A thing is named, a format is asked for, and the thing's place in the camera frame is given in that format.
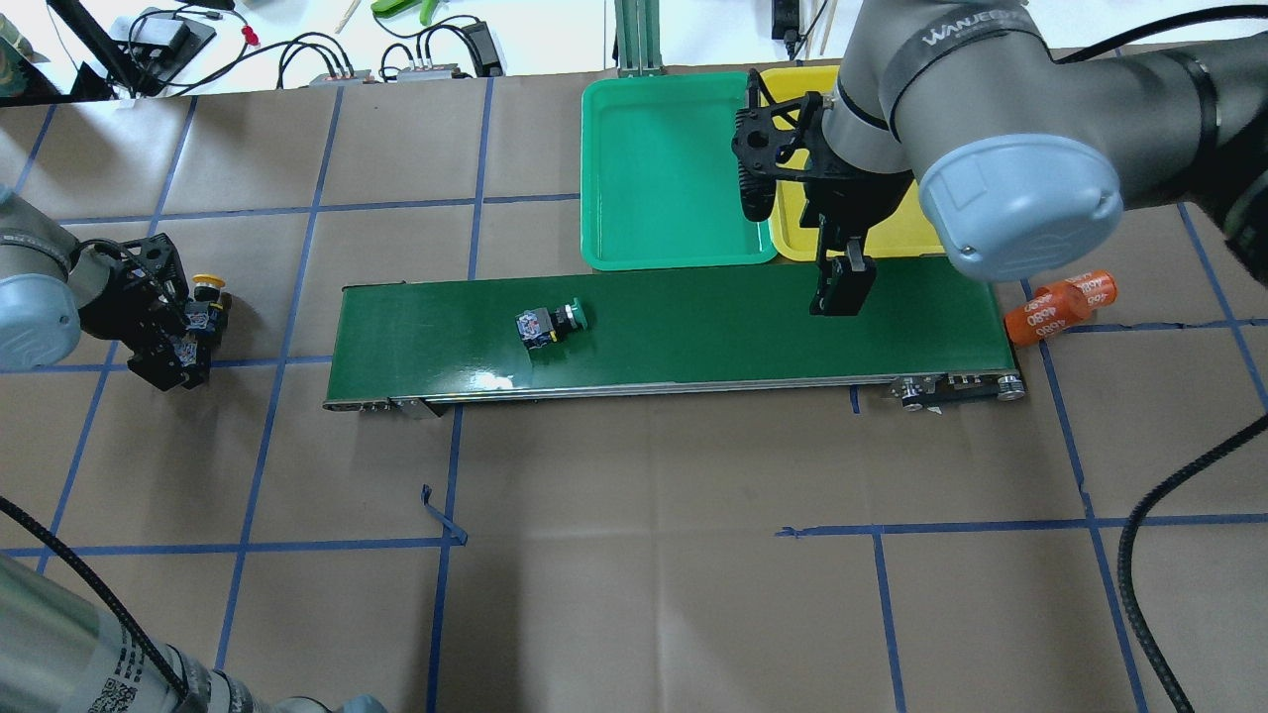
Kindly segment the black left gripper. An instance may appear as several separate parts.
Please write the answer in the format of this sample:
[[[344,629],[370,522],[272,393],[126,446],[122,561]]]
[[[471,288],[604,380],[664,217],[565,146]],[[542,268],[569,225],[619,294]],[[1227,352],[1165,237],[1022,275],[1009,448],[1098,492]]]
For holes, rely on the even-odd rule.
[[[193,389],[208,381],[214,348],[186,337],[193,293],[167,233],[124,241],[87,240],[77,249],[82,332],[131,349],[127,365],[158,391]]]

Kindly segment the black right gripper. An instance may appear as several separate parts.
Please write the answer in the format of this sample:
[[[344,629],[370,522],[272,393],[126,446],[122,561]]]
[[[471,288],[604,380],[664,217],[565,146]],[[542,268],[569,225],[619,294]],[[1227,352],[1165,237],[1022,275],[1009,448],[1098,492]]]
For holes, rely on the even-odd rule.
[[[827,140],[834,107],[818,91],[775,101],[765,77],[749,69],[744,98],[732,140],[744,217],[768,219],[779,181],[801,184],[806,198],[801,222],[819,227],[809,312],[857,316],[876,280],[876,263],[865,252],[866,233],[899,208],[913,175],[874,173],[838,156]]]

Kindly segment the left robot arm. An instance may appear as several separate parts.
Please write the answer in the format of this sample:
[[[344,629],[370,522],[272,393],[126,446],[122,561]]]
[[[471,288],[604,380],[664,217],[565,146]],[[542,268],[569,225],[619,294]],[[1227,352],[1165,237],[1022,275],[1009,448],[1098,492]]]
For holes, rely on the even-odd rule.
[[[208,381],[232,297],[213,274],[186,277],[165,233],[79,240],[1,192],[1,365],[36,370],[68,356],[82,334],[122,343],[127,367],[158,391]]]

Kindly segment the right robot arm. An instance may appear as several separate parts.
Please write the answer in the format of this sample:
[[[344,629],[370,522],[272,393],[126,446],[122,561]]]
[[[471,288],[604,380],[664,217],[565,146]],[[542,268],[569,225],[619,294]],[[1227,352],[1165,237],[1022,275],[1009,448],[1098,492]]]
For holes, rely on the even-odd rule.
[[[828,93],[749,72],[732,148],[748,221],[800,181],[810,312],[857,315],[869,230],[915,186],[957,271],[1019,280],[1101,247],[1123,212],[1187,200],[1265,280],[1264,33],[1056,58],[1022,1],[865,1]]]

